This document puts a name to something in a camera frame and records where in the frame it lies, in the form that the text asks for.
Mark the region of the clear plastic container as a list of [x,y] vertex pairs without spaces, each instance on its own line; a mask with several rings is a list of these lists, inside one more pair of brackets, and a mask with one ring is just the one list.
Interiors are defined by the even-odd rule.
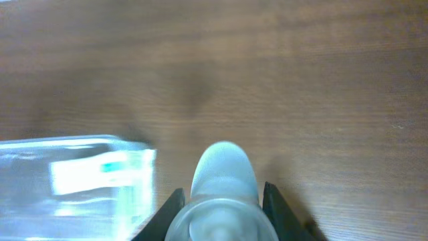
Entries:
[[111,135],[3,141],[1,239],[132,239],[155,210],[155,159]]

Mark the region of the white translucent spray bottle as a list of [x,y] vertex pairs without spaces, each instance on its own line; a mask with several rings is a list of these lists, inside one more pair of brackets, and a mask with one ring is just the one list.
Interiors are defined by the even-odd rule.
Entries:
[[202,154],[189,202],[171,222],[166,240],[278,241],[259,204],[257,181],[245,151],[219,141]]

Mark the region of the white Panadol medicine box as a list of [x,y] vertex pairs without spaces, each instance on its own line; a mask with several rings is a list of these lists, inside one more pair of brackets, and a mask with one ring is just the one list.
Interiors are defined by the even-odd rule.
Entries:
[[49,164],[55,195],[67,195],[103,187],[139,185],[151,170],[156,151],[112,151],[92,157]]

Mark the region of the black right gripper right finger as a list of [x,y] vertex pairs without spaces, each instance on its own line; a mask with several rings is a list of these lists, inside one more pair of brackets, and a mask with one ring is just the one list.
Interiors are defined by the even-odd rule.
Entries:
[[271,222],[279,241],[316,241],[312,233],[298,220],[279,189],[265,182],[262,210]]

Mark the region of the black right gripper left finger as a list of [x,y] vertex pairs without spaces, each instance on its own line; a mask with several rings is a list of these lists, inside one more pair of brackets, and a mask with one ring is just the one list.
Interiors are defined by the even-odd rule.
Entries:
[[172,192],[158,212],[131,241],[164,241],[169,226],[184,206],[184,189],[178,188]]

